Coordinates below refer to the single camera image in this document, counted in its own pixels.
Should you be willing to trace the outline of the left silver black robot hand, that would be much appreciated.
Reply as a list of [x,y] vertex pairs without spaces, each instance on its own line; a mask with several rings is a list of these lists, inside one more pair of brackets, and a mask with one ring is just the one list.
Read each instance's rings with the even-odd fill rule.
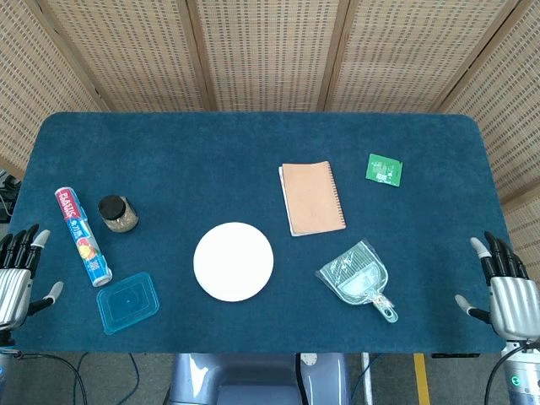
[[30,301],[37,268],[51,231],[33,224],[1,239],[1,334],[24,324],[28,316],[54,305],[64,283],[57,281],[42,299]]

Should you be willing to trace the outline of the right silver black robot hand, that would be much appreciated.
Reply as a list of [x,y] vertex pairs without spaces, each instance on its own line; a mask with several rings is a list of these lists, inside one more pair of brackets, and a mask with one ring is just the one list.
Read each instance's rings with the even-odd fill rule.
[[485,232],[487,244],[472,237],[489,292],[489,309],[481,310],[457,294],[455,302],[470,317],[490,325],[507,342],[539,339],[539,289],[526,266],[504,240]]

